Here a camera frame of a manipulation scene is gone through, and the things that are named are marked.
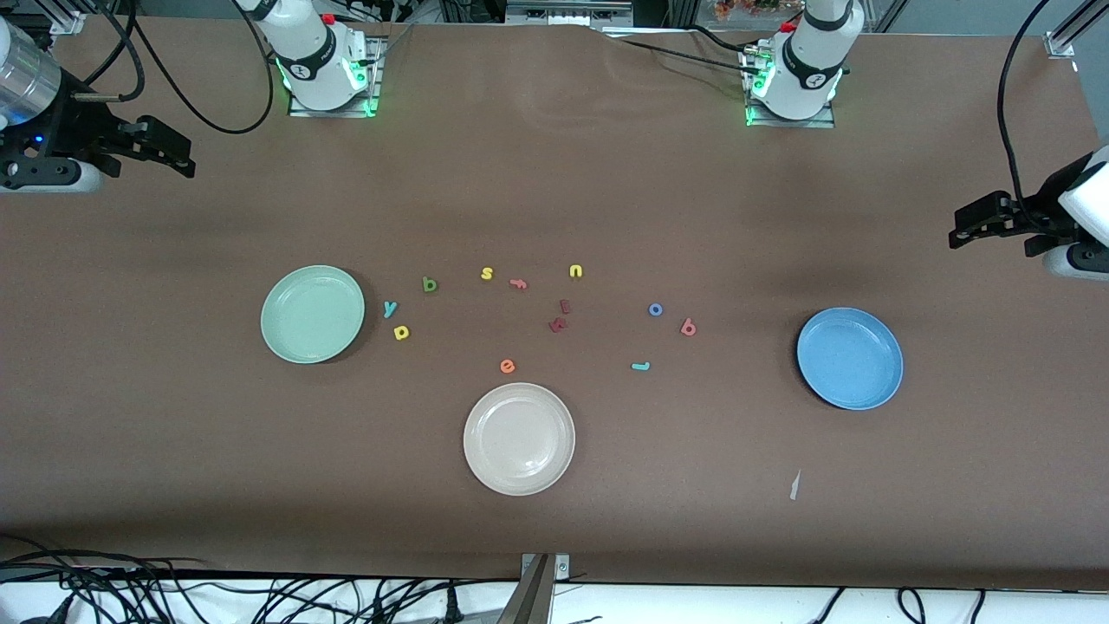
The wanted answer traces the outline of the green plate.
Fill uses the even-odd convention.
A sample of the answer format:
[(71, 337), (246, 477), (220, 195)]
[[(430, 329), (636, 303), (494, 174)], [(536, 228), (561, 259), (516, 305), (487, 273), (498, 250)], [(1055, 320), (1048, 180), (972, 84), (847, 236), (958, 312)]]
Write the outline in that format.
[(266, 347), (289, 364), (329, 361), (360, 334), (366, 304), (362, 287), (337, 266), (289, 272), (263, 301), (260, 329)]

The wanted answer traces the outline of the beige plate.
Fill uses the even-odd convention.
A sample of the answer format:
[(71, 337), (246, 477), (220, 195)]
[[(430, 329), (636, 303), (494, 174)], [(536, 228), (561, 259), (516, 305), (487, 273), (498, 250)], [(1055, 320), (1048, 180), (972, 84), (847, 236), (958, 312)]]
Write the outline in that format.
[(503, 383), (477, 400), (464, 424), (464, 457), (495, 493), (542, 493), (566, 473), (577, 431), (569, 407), (538, 383)]

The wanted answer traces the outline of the aluminium frame corner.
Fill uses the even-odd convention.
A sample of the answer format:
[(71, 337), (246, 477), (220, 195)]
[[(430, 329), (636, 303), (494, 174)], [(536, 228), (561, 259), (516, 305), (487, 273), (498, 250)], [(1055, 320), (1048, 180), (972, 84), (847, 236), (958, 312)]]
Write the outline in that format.
[(35, 0), (35, 3), (51, 21), (51, 35), (77, 35), (87, 21), (87, 14), (95, 12), (87, 0)]
[(1074, 58), (1074, 44), (1106, 16), (1109, 16), (1109, 0), (1081, 0), (1061, 23), (1042, 35), (1048, 57)]

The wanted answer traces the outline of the orange flowers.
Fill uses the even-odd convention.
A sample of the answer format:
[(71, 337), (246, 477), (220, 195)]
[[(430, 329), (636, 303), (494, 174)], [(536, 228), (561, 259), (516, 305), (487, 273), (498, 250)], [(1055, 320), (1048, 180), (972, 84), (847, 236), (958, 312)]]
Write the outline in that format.
[(802, 11), (807, 0), (710, 0), (710, 8), (718, 21), (746, 19), (787, 20)]

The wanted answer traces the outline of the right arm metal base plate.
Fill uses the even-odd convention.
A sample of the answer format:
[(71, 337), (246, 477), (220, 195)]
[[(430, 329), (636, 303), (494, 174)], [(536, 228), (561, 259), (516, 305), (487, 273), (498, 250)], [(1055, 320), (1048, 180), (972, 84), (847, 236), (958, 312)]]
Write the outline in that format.
[(330, 59), (316, 70), (281, 61), (282, 83), (289, 91), (292, 117), (375, 117), (381, 96), (388, 47), (385, 38), (359, 31), (337, 35)]

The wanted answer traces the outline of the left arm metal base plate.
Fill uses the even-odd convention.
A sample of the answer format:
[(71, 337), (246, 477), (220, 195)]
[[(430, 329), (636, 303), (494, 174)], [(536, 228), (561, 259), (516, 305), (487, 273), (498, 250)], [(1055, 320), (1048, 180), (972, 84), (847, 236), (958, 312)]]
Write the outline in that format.
[(843, 71), (800, 79), (779, 67), (772, 49), (762, 47), (746, 47), (737, 60), (749, 71), (742, 80), (749, 126), (835, 126), (832, 99)]

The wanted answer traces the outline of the grey equipment box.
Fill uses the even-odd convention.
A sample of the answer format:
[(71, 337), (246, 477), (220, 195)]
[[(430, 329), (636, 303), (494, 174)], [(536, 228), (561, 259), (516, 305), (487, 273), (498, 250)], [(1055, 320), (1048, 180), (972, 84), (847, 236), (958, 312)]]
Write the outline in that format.
[(503, 23), (632, 28), (634, 10), (632, 0), (506, 0)]

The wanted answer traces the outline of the blue plate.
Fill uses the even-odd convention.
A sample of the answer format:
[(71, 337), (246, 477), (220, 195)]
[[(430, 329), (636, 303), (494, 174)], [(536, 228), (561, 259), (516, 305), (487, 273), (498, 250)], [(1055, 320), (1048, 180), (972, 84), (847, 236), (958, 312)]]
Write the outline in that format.
[(830, 308), (808, 317), (796, 348), (801, 378), (824, 402), (867, 411), (898, 393), (905, 374), (901, 345), (878, 317)]

